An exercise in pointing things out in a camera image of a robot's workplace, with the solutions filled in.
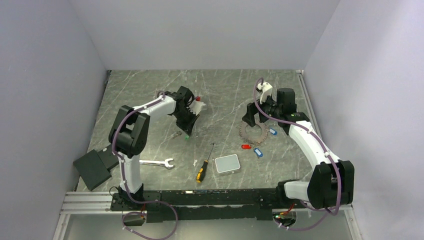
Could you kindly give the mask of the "small detached silver key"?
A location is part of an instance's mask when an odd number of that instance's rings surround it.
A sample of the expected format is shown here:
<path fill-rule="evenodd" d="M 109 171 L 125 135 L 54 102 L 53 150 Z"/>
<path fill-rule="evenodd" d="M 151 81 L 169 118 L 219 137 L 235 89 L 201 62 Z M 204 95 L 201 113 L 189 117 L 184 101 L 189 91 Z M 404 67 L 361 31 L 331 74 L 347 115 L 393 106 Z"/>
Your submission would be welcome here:
<path fill-rule="evenodd" d="M 172 136 L 171 136 L 171 139 L 175 139 L 175 138 L 177 138 L 178 136 L 181 136 L 183 133 L 181 132 L 181 131 L 177 131 L 177 132 L 175 132 L 175 133 L 173 133 L 172 134 Z"/>

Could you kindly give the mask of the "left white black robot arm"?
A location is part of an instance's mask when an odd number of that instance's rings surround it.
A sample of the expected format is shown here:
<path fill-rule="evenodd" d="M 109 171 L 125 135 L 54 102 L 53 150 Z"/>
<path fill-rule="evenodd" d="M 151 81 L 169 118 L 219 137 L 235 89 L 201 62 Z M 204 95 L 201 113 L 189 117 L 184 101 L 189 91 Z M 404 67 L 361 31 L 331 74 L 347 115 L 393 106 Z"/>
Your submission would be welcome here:
<path fill-rule="evenodd" d="M 176 92 L 160 91 L 154 100 L 143 105 L 120 107 L 108 140 L 119 162 L 119 192 L 129 209 L 137 210 L 144 203 L 140 155 L 147 144 L 150 125 L 164 116 L 174 116 L 176 126 L 191 136 L 205 106 L 189 88 L 181 86 Z"/>

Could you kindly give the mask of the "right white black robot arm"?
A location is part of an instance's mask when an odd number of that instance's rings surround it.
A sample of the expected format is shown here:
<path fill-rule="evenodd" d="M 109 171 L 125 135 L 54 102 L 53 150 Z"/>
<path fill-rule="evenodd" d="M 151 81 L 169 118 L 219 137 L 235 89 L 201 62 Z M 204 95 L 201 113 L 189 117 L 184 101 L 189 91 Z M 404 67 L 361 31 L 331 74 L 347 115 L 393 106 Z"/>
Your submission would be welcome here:
<path fill-rule="evenodd" d="M 246 107 L 242 121 L 253 127 L 268 120 L 277 122 L 284 133 L 302 150 L 310 166 L 309 181 L 285 180 L 278 183 L 276 203 L 289 207 L 295 200 L 309 203 L 312 208 L 335 213 L 354 199 L 355 168 L 348 160 L 341 160 L 318 136 L 309 117 L 297 109 L 292 88 L 279 88 L 272 98 L 272 86 L 266 82 L 254 88 L 254 102 Z"/>

